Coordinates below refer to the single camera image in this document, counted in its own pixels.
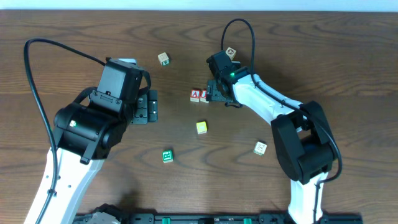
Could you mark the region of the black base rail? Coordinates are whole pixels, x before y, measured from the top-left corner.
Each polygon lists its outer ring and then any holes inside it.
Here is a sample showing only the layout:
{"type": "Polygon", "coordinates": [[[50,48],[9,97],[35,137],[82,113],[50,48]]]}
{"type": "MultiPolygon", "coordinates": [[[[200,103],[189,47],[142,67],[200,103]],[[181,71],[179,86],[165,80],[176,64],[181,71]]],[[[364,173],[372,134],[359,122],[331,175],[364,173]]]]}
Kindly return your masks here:
{"type": "Polygon", "coordinates": [[[256,215],[177,215],[153,213],[126,213],[114,205],[103,204],[93,212],[77,215],[73,224],[285,224],[293,223],[286,212],[268,212],[256,215]]]}

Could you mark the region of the red letter A block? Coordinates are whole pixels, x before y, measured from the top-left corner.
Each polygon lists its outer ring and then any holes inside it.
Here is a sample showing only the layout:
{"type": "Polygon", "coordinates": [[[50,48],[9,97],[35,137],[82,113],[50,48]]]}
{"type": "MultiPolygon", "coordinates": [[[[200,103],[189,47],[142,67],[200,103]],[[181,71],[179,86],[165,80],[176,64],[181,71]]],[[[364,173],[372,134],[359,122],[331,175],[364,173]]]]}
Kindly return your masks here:
{"type": "Polygon", "coordinates": [[[200,90],[191,90],[190,93],[190,101],[192,102],[200,102],[201,91],[200,90]]]}

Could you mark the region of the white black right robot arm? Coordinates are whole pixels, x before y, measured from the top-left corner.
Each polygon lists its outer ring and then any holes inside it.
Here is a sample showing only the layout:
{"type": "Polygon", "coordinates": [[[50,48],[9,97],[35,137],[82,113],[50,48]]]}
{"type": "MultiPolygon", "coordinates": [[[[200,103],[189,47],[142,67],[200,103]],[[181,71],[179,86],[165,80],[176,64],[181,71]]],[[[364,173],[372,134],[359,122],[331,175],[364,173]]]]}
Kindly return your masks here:
{"type": "Polygon", "coordinates": [[[303,104],[266,85],[247,67],[212,68],[208,101],[247,106],[270,124],[277,159],[290,178],[288,213],[295,223],[318,223],[323,186],[337,179],[343,168],[341,153],[322,107],[303,104]]]}

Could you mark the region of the green picture wooden block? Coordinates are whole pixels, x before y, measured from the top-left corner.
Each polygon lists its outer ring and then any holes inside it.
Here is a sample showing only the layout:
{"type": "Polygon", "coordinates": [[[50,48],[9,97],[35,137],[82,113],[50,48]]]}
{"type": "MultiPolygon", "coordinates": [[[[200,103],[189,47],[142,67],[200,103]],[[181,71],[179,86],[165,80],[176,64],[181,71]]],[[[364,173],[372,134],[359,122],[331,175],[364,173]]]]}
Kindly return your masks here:
{"type": "Polygon", "coordinates": [[[163,52],[163,53],[159,54],[158,55],[158,60],[159,60],[159,62],[160,62],[160,64],[162,66],[166,66],[166,65],[168,65],[170,63],[169,56],[167,55],[166,52],[163,52]]]}

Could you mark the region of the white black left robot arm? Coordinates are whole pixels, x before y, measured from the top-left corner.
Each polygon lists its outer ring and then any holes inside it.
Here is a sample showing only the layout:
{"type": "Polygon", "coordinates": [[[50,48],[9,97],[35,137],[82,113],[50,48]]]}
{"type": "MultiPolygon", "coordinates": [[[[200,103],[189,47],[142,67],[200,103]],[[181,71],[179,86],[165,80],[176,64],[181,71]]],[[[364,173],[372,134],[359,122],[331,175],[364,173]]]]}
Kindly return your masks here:
{"type": "Polygon", "coordinates": [[[157,91],[131,98],[90,87],[60,109],[40,187],[26,223],[73,223],[81,201],[111,148],[130,124],[157,121],[157,91]]]}

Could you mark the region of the yellow wooden block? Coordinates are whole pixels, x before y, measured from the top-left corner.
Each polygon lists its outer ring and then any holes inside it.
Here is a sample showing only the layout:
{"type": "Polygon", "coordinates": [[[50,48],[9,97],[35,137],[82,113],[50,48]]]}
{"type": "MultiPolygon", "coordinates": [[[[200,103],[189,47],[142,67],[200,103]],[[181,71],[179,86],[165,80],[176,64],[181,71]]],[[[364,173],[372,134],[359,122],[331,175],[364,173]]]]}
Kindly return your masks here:
{"type": "Polygon", "coordinates": [[[208,128],[207,128],[207,125],[206,125],[205,121],[198,122],[196,124],[196,127],[197,127],[197,133],[198,134],[205,134],[208,131],[208,128]]]}

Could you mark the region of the white picture wooden block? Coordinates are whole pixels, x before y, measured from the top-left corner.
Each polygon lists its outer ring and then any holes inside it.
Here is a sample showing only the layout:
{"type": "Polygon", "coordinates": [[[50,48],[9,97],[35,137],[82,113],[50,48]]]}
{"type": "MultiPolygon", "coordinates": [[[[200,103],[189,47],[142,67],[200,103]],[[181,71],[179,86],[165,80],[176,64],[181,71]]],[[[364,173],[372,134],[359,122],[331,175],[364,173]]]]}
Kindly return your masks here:
{"type": "Polygon", "coordinates": [[[263,156],[265,154],[266,149],[267,149],[267,144],[258,141],[254,147],[253,153],[263,156]]]}

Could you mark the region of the red letter I block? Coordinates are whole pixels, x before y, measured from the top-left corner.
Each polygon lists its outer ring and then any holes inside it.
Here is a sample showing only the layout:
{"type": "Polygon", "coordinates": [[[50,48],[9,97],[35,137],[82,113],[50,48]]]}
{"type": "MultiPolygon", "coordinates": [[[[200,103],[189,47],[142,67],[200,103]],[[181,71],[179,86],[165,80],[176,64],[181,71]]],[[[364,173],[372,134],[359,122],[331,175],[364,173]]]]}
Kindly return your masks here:
{"type": "Polygon", "coordinates": [[[209,101],[206,99],[206,96],[207,96],[207,91],[202,90],[200,95],[200,101],[204,103],[209,103],[209,101]]]}

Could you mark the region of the yellow-sided picture block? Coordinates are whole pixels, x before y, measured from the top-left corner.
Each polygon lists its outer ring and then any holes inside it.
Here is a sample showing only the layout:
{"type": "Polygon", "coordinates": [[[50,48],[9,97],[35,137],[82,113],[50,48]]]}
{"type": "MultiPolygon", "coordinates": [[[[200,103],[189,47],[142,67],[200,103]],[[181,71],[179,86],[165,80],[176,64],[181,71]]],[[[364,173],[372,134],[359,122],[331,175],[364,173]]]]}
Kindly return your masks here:
{"type": "Polygon", "coordinates": [[[225,50],[225,52],[226,52],[227,56],[230,58],[230,60],[233,60],[236,56],[236,50],[231,47],[228,47],[225,50]]]}

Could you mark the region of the green letter R block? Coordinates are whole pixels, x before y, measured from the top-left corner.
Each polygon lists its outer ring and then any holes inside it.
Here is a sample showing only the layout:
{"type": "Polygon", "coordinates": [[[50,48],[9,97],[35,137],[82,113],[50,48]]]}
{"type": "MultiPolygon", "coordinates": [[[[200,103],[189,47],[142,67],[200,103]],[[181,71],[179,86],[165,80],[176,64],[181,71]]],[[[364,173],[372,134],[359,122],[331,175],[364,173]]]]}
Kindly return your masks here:
{"type": "Polygon", "coordinates": [[[174,156],[172,150],[166,150],[162,152],[163,163],[169,163],[174,161],[174,156]]]}

